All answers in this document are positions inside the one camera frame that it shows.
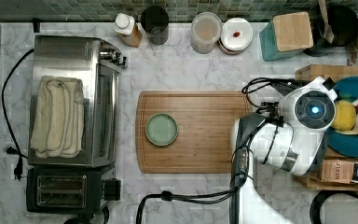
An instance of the green plate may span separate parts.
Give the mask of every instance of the green plate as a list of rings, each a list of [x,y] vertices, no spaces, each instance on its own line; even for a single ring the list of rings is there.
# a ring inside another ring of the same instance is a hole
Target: green plate
[[[155,114],[146,123],[146,136],[157,146],[169,145],[177,134],[176,121],[168,114]]]

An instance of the beige towel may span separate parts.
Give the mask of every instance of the beige towel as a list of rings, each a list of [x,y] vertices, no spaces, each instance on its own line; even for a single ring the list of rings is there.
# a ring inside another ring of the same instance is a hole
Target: beige towel
[[[31,138],[31,148],[36,150],[36,156],[77,156],[81,150],[83,127],[81,80],[69,77],[42,77]]]
[[[46,142],[48,138],[49,123],[46,123],[47,120],[50,120],[50,105],[51,97],[48,92],[47,83],[50,81],[49,77],[42,77],[39,87],[37,90],[37,104],[36,104],[36,113],[34,118],[34,129],[31,137],[31,148],[36,150],[36,155],[42,157],[47,150]]]

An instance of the toaster oven control knob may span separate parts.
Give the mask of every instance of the toaster oven control knob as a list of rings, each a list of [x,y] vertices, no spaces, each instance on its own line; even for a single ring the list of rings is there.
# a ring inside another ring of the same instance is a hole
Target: toaster oven control knob
[[[121,53],[116,52],[116,55],[115,55],[115,57],[113,58],[113,63],[114,63],[115,65],[118,65],[118,64],[120,63],[120,61],[121,61]]]
[[[114,60],[116,51],[114,49],[104,49],[100,52],[101,60]]]
[[[127,62],[127,57],[123,57],[123,62],[120,63],[119,65],[124,67],[124,66],[126,66],[126,62]]]
[[[106,201],[120,201],[121,180],[109,179],[103,183],[103,198]]]

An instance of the white marble countertop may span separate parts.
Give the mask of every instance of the white marble countertop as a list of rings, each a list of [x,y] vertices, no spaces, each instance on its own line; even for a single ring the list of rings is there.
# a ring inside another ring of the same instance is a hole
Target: white marble countertop
[[[190,47],[190,24],[170,24],[170,37],[156,46],[144,37],[140,48],[124,45],[112,23],[42,23],[41,35],[100,37],[120,48],[128,57],[121,76],[118,106],[117,178],[122,180],[120,202],[109,204],[109,223],[135,223],[139,202],[146,194],[169,189],[176,194],[202,194],[228,189],[229,175],[151,175],[139,170],[135,150],[135,112],[138,96],[144,90],[240,90],[254,77],[294,77],[297,69],[312,63],[346,64],[345,52],[320,58],[304,53],[295,58],[266,63],[262,60],[258,33],[265,23],[253,23],[255,36],[245,52],[228,56],[218,47],[200,55]],[[0,90],[4,78],[17,60],[34,47],[31,23],[2,23]],[[28,146],[30,88],[33,55],[21,64],[7,88],[11,123],[23,152]],[[0,224],[63,223],[68,216],[35,214],[26,211],[26,178],[14,180],[17,157],[4,149],[12,146],[0,105]],[[294,223],[310,223],[310,203],[317,191],[292,181],[289,174],[259,165],[257,191],[277,211]],[[144,223],[228,223],[228,201],[215,205],[150,200],[144,210]]]

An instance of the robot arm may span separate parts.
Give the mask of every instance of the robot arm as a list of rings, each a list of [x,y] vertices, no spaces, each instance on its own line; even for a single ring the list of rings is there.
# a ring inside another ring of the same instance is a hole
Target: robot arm
[[[248,176],[255,176],[254,159],[294,175],[316,168],[327,147],[324,132],[336,113],[337,94],[329,83],[318,77],[285,95],[278,105],[282,124],[256,113],[238,119],[231,135],[232,176],[246,169]],[[251,178],[231,199],[230,207],[231,224],[292,223],[257,194]]]

